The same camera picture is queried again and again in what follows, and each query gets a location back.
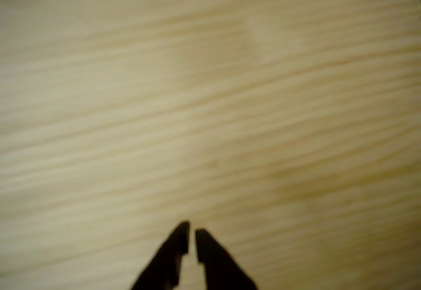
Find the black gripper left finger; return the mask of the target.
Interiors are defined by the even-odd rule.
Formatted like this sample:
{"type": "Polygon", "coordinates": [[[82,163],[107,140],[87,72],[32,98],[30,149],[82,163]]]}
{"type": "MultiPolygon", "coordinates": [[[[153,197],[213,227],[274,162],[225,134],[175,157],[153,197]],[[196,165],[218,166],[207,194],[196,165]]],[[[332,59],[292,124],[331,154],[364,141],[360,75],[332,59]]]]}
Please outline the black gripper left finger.
{"type": "Polygon", "coordinates": [[[180,222],[134,281],[132,290],[166,290],[177,287],[182,257],[189,251],[189,233],[189,221],[180,222]]]}

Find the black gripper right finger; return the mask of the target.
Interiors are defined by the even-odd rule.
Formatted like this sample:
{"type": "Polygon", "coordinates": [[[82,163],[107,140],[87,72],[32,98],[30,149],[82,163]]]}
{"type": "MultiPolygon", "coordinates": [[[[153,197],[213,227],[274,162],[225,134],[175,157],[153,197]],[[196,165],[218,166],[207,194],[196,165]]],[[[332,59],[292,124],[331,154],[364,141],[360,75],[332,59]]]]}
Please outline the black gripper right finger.
{"type": "Polygon", "coordinates": [[[206,289],[257,289],[231,254],[204,228],[195,231],[197,261],[205,271],[206,289]]]}

